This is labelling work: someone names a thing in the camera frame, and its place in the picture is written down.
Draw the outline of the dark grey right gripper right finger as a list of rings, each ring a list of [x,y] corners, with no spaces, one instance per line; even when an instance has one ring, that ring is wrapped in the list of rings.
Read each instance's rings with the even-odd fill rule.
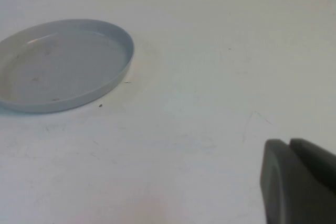
[[[290,148],[312,178],[312,193],[304,223],[335,223],[335,154],[302,138],[292,138]]]

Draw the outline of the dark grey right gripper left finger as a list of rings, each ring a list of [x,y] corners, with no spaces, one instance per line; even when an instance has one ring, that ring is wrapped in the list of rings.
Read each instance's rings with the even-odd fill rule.
[[[285,142],[270,139],[265,142],[260,174],[260,189],[266,223],[289,223],[285,186],[297,170],[299,160]]]

